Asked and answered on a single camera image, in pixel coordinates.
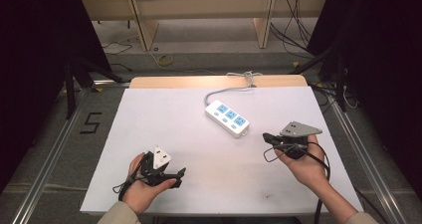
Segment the floor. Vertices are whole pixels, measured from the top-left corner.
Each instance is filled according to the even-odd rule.
[[[304,19],[304,24],[311,33],[317,19]],[[276,27],[284,29],[289,23],[288,19],[275,19]],[[220,61],[230,67],[230,61],[226,58],[237,58],[240,61],[248,60],[266,62],[275,54],[296,53],[299,56],[308,56],[301,49],[285,45],[274,35],[270,34],[266,49],[260,49],[252,20],[250,19],[199,19],[199,20],[168,20],[161,21],[155,36],[151,52],[143,52],[137,40],[137,31],[134,26],[127,28],[127,22],[93,22],[98,32],[99,39],[105,47],[105,52],[117,74],[124,76],[129,73],[124,67],[128,64],[129,69],[136,69],[137,64],[132,61],[133,56],[144,59],[149,65],[143,69],[156,65],[151,57],[172,55],[178,61],[189,61],[189,69],[206,68],[207,58],[221,57]],[[298,29],[291,25],[286,33],[297,42],[301,42]],[[289,55],[284,57],[284,66],[291,69],[294,62],[303,64],[307,58]],[[306,71],[307,80],[317,82],[319,66]],[[95,80],[106,80],[102,76],[93,74]],[[35,148],[29,150],[16,171],[9,186],[0,196],[0,210],[2,216],[0,223],[11,223],[22,209],[25,198],[31,184],[40,179],[39,173],[52,150],[57,152],[57,159],[52,159],[52,167],[46,177],[46,185],[42,186],[41,196],[34,197],[34,209],[30,211],[29,223],[95,223],[100,217],[82,214],[79,211],[85,192],[95,170],[93,162],[101,155],[102,145],[106,141],[113,115],[118,108],[119,99],[125,87],[114,86],[109,83],[98,85],[97,90],[82,90],[79,93],[80,117],[75,120],[63,119],[66,113],[66,94],[60,93],[53,105],[51,114],[45,122],[43,132],[37,138]],[[332,138],[337,144],[337,149],[342,158],[346,171],[352,183],[381,211],[390,223],[422,223],[422,204],[410,188],[409,184],[401,175],[392,158],[382,148],[382,143],[371,126],[365,111],[361,107],[347,108],[347,113],[338,111],[336,104],[325,95],[316,92],[316,99],[321,103],[325,121],[330,128]],[[100,111],[99,121],[102,125],[94,136],[81,136],[85,116],[90,112]],[[63,133],[63,127],[69,128],[69,133]],[[57,143],[63,147],[56,148]],[[356,155],[362,149],[366,153]],[[372,167],[367,167],[363,162],[370,160]],[[368,202],[362,199],[365,210],[382,223],[382,219],[369,207]],[[303,223],[312,223],[312,216],[300,217]],[[151,223],[151,217],[142,217],[142,223]],[[322,216],[320,223],[332,223],[329,216]]]

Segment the white power strip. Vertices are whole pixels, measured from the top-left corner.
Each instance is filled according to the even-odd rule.
[[[220,101],[211,103],[205,112],[235,137],[248,133],[249,122]]]

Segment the black cable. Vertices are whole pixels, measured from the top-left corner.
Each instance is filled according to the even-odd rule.
[[[363,193],[361,193],[354,185],[353,185],[353,189],[359,196],[361,196],[369,204],[369,206],[372,207],[372,209],[376,212],[376,214],[378,214],[378,216],[382,219],[382,221],[384,221],[386,224],[389,224],[387,219],[382,215],[382,213],[378,210],[378,208],[376,208],[375,205],[371,201],[369,201],[369,199],[365,195],[363,195]]]
[[[277,34],[276,34],[273,30],[272,30],[272,31],[273,31],[273,33],[275,33],[275,35],[276,35],[276,37],[277,37],[277,38],[279,38],[280,40],[282,40],[283,42],[285,42],[285,43],[287,43],[287,44],[289,44],[289,45],[299,47],[299,48],[303,49],[304,51],[306,51],[306,50],[307,50],[307,48],[305,48],[305,47],[301,46],[299,43],[295,42],[292,38],[288,37],[286,34],[284,34],[284,33],[282,33],[281,31],[279,31],[279,30],[276,28],[276,26],[274,26],[274,24],[273,24],[273,23],[270,23],[270,25],[271,25],[271,28],[275,29],[275,30],[277,31],[277,33],[278,33],[278,34],[280,34],[283,38],[286,38],[287,40],[289,40],[291,43],[288,43],[288,42],[287,42],[286,40],[284,40],[283,38],[279,38],[279,37],[277,36]]]
[[[324,100],[324,102],[323,102],[322,104],[317,103],[317,105],[318,105],[319,107],[324,107],[324,106],[328,105],[328,96],[326,95],[326,93],[325,93],[324,91],[322,91],[322,90],[314,90],[314,89],[313,89],[313,91],[314,91],[314,92],[321,93],[321,94],[323,94],[323,96],[325,97],[325,100]]]
[[[125,52],[125,51],[129,50],[130,48],[132,48],[131,44],[123,44],[123,43],[119,43],[119,42],[111,42],[111,43],[107,44],[106,46],[104,46],[103,48],[107,48],[111,44],[118,44],[118,45],[121,45],[121,46],[126,46],[128,48],[123,49],[123,50],[116,52],[116,53],[106,53],[106,54],[117,55],[117,54],[120,54],[120,53]]]
[[[325,164],[325,162],[323,162],[322,160],[320,160],[319,158],[317,158],[315,155],[313,155],[313,154],[311,154],[310,152],[308,152],[308,151],[305,151],[305,150],[302,150],[301,148],[299,148],[299,150],[300,151],[302,151],[304,154],[306,154],[307,156],[309,156],[309,157],[311,157],[313,160],[315,160],[316,162],[318,162],[322,167],[324,167],[325,168],[325,170],[326,170],[326,179],[329,181],[329,178],[330,178],[330,176],[331,176],[331,167],[330,167],[330,164],[329,164],[329,159],[328,159],[328,156],[326,155],[326,153],[325,153],[325,150],[323,150],[323,148],[318,144],[318,143],[316,143],[316,142],[308,142],[308,144],[314,144],[314,145],[317,145],[321,150],[322,150],[322,153],[323,153],[323,156],[326,158],[326,164]],[[292,149],[292,148],[294,148],[295,147],[295,145],[292,145],[292,144],[280,144],[280,145],[275,145],[275,146],[273,146],[272,148],[269,148],[268,150],[266,150],[265,152],[264,152],[264,158],[268,161],[268,162],[272,162],[272,161],[274,161],[274,160],[276,160],[277,158],[279,158],[281,155],[283,155],[286,151],[288,151],[288,150],[285,150],[285,152],[283,152],[282,154],[280,154],[280,155],[278,155],[277,157],[275,157],[274,159],[271,159],[270,161],[267,159],[267,156],[265,155],[265,153],[267,153],[269,150],[271,150],[271,149],[276,149],[277,147],[280,147],[280,146],[283,146],[283,145],[291,145],[292,147],[290,147],[290,148],[288,148],[288,150],[290,150],[290,149]],[[319,199],[318,201],[317,201],[317,204],[316,204],[316,214],[315,214],[315,217],[314,217],[314,223],[315,224],[317,224],[318,222],[319,222],[319,217],[320,217],[320,210],[321,210],[321,208],[322,208],[322,201]]]
[[[288,52],[288,53],[289,53],[289,54],[291,54],[291,55],[297,56],[297,57],[306,58],[306,59],[312,59],[312,57],[301,56],[301,55],[298,55],[298,54],[295,54],[295,53],[292,53],[291,51],[289,51],[289,50],[287,49],[287,47],[286,47],[286,43],[287,43],[287,44],[289,44],[289,45],[291,45],[291,46],[299,47],[299,48],[301,48],[302,50],[304,50],[304,51],[306,51],[306,52],[307,52],[307,49],[306,49],[305,47],[301,46],[299,43],[295,42],[293,39],[291,39],[291,38],[289,38],[288,36],[286,36],[286,34],[284,34],[284,33],[282,33],[281,31],[279,31],[279,30],[276,28],[276,26],[274,26],[274,24],[273,24],[273,23],[270,23],[270,24],[271,24],[270,30],[274,33],[274,35],[275,35],[278,39],[280,39],[280,40],[283,42],[283,47],[285,48],[286,52]]]
[[[315,84],[309,84],[309,86],[312,87],[312,88],[321,89],[321,90],[335,91],[335,88],[319,87]]]
[[[309,40],[308,40],[308,37],[306,36],[306,34],[304,33],[303,28],[301,27],[301,21],[299,21],[299,18],[298,18],[298,0],[296,0],[296,2],[295,2],[295,9],[292,8],[292,5],[291,5],[289,0],[286,0],[286,1],[288,3],[289,9],[292,13],[291,21],[292,21],[292,19],[295,19],[296,23],[298,24],[299,34],[301,36],[302,42],[305,44],[305,46],[307,46],[307,42]]]
[[[309,37],[311,34],[308,32],[307,28],[305,28],[304,23],[302,22],[302,18],[301,18],[301,0],[296,0],[296,5],[295,8],[296,9],[296,22],[298,23],[298,28],[300,30],[300,32],[303,33],[305,39],[307,40],[307,44],[310,42]]]
[[[121,66],[121,67],[124,67],[124,68],[126,68],[128,71],[130,71],[130,72],[132,72],[133,70],[131,69],[131,68],[129,68],[129,67],[127,67],[127,66],[125,66],[124,64],[122,64],[122,63],[111,63],[110,64],[111,66]]]
[[[324,115],[326,113],[326,111],[328,111],[328,109],[335,103],[335,100],[332,101],[329,106],[322,112],[322,115]]]
[[[143,178],[136,178],[136,174],[140,169],[140,165],[142,163],[142,160],[137,164],[136,169],[133,171],[133,173],[131,175],[129,175],[126,179],[126,181],[124,183],[122,183],[119,186],[115,186],[112,188],[112,191],[114,193],[118,193],[118,200],[121,201],[123,199],[124,193],[127,191],[127,188],[129,188],[129,186],[135,182],[136,180],[141,180]]]
[[[301,220],[299,220],[298,217],[293,217],[293,221],[295,222],[295,224],[302,224]]]

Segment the white table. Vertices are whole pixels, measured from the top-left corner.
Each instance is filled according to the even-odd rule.
[[[278,160],[268,163],[263,132],[278,134],[291,120],[322,129],[317,138],[331,164],[331,184],[357,210],[362,207],[308,87],[255,88],[210,97],[250,122],[235,138],[205,114],[203,99],[216,89],[129,89],[121,100],[82,212],[103,214],[117,201],[129,162],[161,146],[173,160],[165,170],[186,167],[180,188],[160,194],[151,215],[284,216],[312,214],[317,198]]]

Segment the hand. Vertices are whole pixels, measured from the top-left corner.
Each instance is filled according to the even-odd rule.
[[[133,174],[144,155],[145,153],[141,153],[130,163],[129,175]],[[176,179],[168,179],[159,185],[151,187],[140,180],[136,180],[127,188],[122,201],[126,203],[136,215],[139,215],[149,207],[152,200],[158,194],[170,188],[175,182]]]
[[[317,137],[314,134],[308,136],[308,142],[317,143]],[[323,152],[317,145],[310,143],[308,145],[308,152],[323,161]],[[313,158],[304,155],[299,159],[291,159],[278,149],[275,149],[275,153],[279,157],[279,160],[293,173],[298,182],[306,187],[313,189],[316,185],[328,183],[325,177],[324,167]]]

